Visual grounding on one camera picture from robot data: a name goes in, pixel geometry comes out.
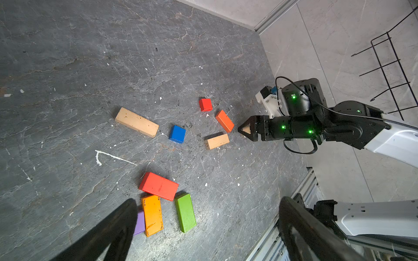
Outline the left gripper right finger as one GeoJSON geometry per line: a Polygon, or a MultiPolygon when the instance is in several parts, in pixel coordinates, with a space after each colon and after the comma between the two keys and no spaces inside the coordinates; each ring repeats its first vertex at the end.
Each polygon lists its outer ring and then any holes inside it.
{"type": "Polygon", "coordinates": [[[285,196],[279,205],[279,231],[292,261],[363,261],[344,241],[285,196]]]}

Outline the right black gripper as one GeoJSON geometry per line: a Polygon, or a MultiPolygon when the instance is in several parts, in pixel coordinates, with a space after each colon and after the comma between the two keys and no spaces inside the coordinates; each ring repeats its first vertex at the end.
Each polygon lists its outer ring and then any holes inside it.
{"type": "Polygon", "coordinates": [[[259,135],[262,141],[277,140],[275,127],[278,124],[278,118],[270,119],[267,115],[255,115],[248,118],[238,127],[238,132],[251,141],[258,141],[259,135]],[[251,133],[242,130],[243,127],[250,126],[251,133]]]}

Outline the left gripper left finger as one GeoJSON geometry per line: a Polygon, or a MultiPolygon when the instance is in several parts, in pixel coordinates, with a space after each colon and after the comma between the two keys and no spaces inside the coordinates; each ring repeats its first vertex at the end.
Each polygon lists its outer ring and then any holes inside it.
{"type": "Polygon", "coordinates": [[[95,261],[106,252],[106,261],[124,261],[137,223],[137,205],[128,199],[53,261],[95,261]]]}

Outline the orange-red wood block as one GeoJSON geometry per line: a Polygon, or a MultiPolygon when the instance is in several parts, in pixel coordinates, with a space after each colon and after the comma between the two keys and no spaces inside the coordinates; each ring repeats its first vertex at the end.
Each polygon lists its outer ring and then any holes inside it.
{"type": "Polygon", "coordinates": [[[230,133],[234,128],[234,123],[228,117],[225,111],[221,110],[216,116],[215,119],[221,124],[224,130],[227,133],[230,133]]]}

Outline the orange-yellow wood block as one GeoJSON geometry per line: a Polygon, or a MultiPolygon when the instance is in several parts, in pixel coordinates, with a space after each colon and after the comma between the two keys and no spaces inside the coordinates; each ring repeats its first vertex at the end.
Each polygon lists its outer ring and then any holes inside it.
{"type": "Polygon", "coordinates": [[[152,195],[142,198],[142,209],[145,219],[145,235],[150,237],[164,228],[160,197],[152,195]]]}

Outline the long natural wood block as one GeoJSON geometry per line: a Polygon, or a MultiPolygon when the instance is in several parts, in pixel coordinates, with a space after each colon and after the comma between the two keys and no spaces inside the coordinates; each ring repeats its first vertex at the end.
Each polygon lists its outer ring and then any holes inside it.
{"type": "Polygon", "coordinates": [[[120,109],[115,118],[115,121],[150,138],[154,138],[159,129],[158,124],[142,116],[139,116],[136,113],[127,110],[126,108],[120,109]]]}

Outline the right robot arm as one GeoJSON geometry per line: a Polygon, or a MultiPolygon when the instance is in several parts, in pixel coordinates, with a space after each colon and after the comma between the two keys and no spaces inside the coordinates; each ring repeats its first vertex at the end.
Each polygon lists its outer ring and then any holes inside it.
{"type": "MultiPolygon", "coordinates": [[[[254,115],[238,131],[251,141],[308,139],[317,150],[325,141],[418,164],[418,129],[358,101],[328,107],[318,79],[289,82],[258,94],[267,115],[254,115]]],[[[418,237],[417,200],[375,203],[319,201],[310,213],[337,236],[418,237]]]]}

